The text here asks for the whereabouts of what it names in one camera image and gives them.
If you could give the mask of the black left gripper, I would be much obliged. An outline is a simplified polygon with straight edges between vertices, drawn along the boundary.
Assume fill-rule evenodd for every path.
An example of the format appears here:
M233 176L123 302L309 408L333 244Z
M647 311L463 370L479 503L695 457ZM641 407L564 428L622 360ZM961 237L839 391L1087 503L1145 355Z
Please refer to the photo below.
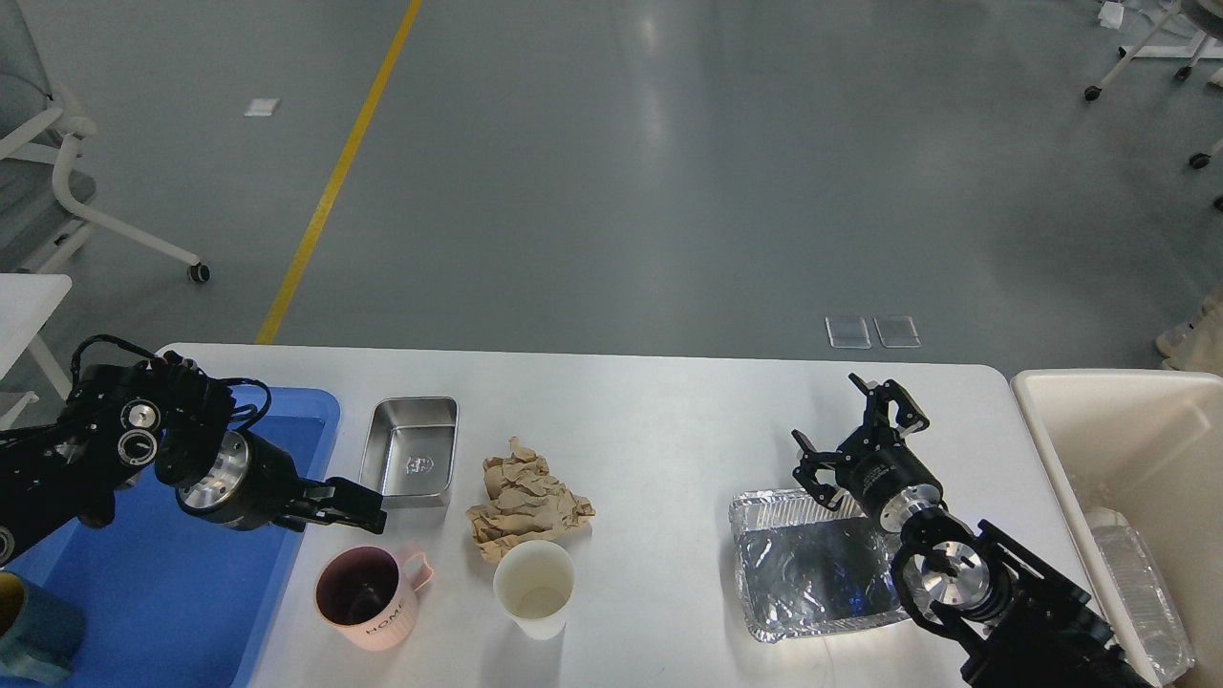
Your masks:
M339 477L300 481L287 450L237 430L225 433L205 477L179 488L175 499L190 517L236 532L278 519L297 534L308 525L344 525L382 535L388 519L374 489Z

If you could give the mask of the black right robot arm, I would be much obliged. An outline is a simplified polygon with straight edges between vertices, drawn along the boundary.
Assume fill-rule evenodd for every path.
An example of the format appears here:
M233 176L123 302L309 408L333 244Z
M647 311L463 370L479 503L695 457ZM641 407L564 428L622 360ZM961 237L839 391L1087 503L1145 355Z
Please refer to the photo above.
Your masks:
M1144 687L1112 627L1084 591L987 521L970 528L945 505L936 475L906 439L929 418L895 380L851 375L865 398L860 426L834 450L799 430L793 477L826 510L851 499L898 536L890 578L921 631L958 643L971 687Z

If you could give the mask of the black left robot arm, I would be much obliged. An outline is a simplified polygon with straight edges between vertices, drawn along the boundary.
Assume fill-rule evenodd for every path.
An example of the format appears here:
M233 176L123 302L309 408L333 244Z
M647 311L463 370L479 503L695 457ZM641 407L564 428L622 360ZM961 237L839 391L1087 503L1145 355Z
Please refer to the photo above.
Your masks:
M287 450L254 433L272 406L256 378L210 378L192 358L161 356L100 334L79 343L57 419L2 433L1 561L70 521L106 527L117 490L153 470L179 510L249 532L346 525L379 535L388 514L375 489L301 477Z

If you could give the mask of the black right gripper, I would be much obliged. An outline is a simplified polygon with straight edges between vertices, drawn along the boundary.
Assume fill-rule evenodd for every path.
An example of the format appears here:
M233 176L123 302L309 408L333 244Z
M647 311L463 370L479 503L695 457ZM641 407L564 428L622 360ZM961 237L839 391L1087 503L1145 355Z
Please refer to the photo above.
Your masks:
M837 450L823 452L801 430L794 480L817 505L839 512L844 489L884 532L899 534L912 514L943 506L943 486L907 447L907 435L931 426L929 417L894 379L884 382L848 375L866 398L861 425Z

